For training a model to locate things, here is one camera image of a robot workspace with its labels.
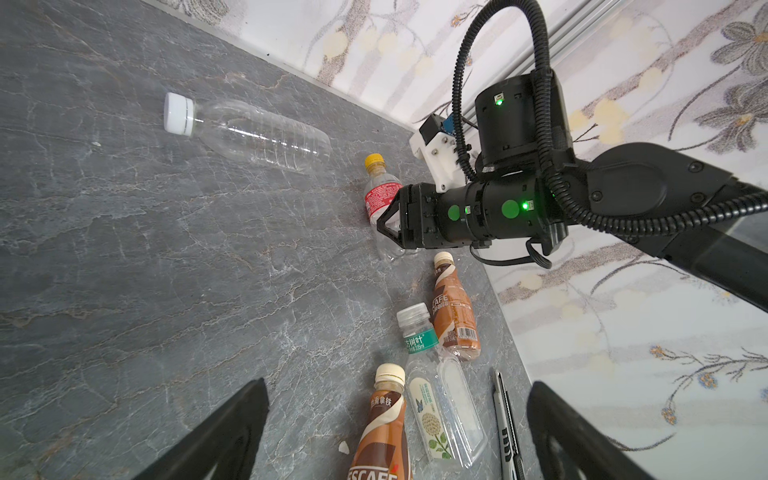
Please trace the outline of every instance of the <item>brown coffee bottle label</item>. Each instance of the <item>brown coffee bottle label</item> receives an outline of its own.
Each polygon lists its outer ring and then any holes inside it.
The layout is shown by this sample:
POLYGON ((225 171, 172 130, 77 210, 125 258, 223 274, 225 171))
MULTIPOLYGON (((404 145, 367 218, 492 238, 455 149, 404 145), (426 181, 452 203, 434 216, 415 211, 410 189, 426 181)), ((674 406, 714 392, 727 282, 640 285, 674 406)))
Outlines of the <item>brown coffee bottle label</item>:
POLYGON ((390 390, 373 393, 368 425, 347 480, 412 480, 405 418, 406 399, 402 394, 390 390))
POLYGON ((443 263, 435 268, 437 281, 432 294, 432 325, 444 347, 459 345, 480 350, 477 323, 456 267, 443 263))

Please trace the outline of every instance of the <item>black cable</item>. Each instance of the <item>black cable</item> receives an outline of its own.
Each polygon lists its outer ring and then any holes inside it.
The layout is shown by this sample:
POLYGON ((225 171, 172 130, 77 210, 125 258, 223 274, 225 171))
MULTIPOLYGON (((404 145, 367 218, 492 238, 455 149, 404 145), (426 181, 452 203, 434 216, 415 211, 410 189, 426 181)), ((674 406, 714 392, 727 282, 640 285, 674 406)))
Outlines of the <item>black cable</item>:
POLYGON ((477 131, 480 131, 480 129, 478 128, 478 126, 477 126, 477 125, 475 125, 475 124, 473 124, 471 121, 467 120, 467 117, 465 117, 464 115, 462 115, 462 120, 464 121, 464 123, 466 123, 466 124, 467 124, 467 125, 469 125, 470 127, 474 128, 474 129, 475 129, 475 130, 477 130, 477 131))
POLYGON ((472 248, 472 246, 469 247, 469 253, 472 254, 472 256, 480 263, 484 263, 486 265, 490 266, 513 266, 513 265, 525 265, 526 263, 536 263, 542 268, 545 268, 547 270, 552 268, 552 262, 546 258, 544 255, 541 255, 536 249, 533 247, 533 239, 529 238, 527 242, 525 242, 525 249, 528 251, 527 257, 520 257, 520 258, 514 258, 512 260, 489 260, 487 258, 480 257, 477 253, 475 253, 475 249, 472 248))
POLYGON ((556 170, 552 161, 551 152, 554 149, 554 145, 551 126, 552 71, 549 62, 549 38, 544 14, 541 13, 541 8, 535 0, 491 0, 472 20, 462 46, 458 50, 456 68, 453 75, 453 124, 455 125, 458 164, 462 167, 464 175, 470 181, 476 180, 477 174, 469 164, 469 153, 467 153, 461 119, 462 79, 465 62, 472 47, 472 42, 474 42, 482 26, 496 12, 506 7, 517 7, 522 10, 531 28, 535 60, 535 70, 532 77, 534 82, 538 162, 547 188, 552 192, 558 205, 568 217, 592 230, 611 233, 620 237, 648 237, 671 235, 703 225, 711 225, 733 218, 768 211, 768 192, 744 195, 718 204, 706 205, 696 210, 689 210, 667 217, 648 219, 606 217, 605 215, 596 214, 588 207, 579 204, 571 196, 565 179, 556 170))

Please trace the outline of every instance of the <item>product label card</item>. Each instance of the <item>product label card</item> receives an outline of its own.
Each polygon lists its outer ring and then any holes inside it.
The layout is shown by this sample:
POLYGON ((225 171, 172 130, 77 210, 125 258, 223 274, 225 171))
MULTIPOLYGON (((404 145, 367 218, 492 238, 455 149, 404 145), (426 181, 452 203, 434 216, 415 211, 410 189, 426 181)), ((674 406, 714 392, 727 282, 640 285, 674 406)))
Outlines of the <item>product label card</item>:
POLYGON ((425 379, 416 377, 409 384, 411 397, 416 408, 416 420, 422 434, 427 438, 427 452, 432 458, 451 459, 453 451, 448 436, 443 428, 440 411, 435 403, 432 385, 425 379))

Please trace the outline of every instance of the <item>white cap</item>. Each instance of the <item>white cap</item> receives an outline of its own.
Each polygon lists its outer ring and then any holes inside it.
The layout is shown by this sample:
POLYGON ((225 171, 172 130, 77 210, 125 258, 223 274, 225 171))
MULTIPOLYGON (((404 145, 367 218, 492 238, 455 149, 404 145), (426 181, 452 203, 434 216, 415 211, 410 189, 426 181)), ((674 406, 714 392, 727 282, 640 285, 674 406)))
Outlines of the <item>white cap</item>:
POLYGON ((179 94, 165 94, 165 131, 176 135, 192 135, 194 101, 179 94))
POLYGON ((414 323, 426 320, 429 321, 429 310, 424 302, 417 303, 416 305, 409 306, 406 309, 397 312, 397 324, 400 328, 413 325, 414 323))
POLYGON ((406 386, 406 371, 400 365, 394 363, 382 363, 376 369, 376 380, 378 382, 395 382, 406 386))
POLYGON ((446 260, 449 260, 450 263, 453 263, 453 255, 448 252, 438 252, 435 255, 435 268, 441 266, 444 263, 447 263, 446 260))

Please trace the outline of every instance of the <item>clear plastic container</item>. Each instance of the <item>clear plastic container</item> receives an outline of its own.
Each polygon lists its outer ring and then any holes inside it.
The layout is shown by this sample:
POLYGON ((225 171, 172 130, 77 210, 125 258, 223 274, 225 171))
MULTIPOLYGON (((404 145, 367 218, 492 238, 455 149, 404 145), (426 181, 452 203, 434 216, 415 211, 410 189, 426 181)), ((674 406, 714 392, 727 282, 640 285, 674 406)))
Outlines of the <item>clear plastic container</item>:
POLYGON ((198 104, 169 92, 164 126, 172 134, 198 137, 235 161, 318 174, 327 169, 330 159, 330 139, 324 132, 239 100, 198 104))
POLYGON ((424 303, 397 312, 410 353, 406 392, 427 458, 440 470, 470 468, 488 444, 461 363, 440 346, 424 303))
MULTIPOLYGON (((370 154, 366 158, 366 170, 370 176, 366 184, 366 210, 368 220, 373 231, 373 238, 376 242, 376 250, 379 252, 379 258, 386 262, 395 262, 403 255, 411 255, 416 250, 404 250, 400 245, 385 237, 376 229, 376 221, 384 214, 397 190, 402 188, 402 184, 397 177, 387 173, 384 158, 379 154, 370 154)), ((393 215, 387 221, 387 226, 395 231, 400 230, 400 216, 393 215)))

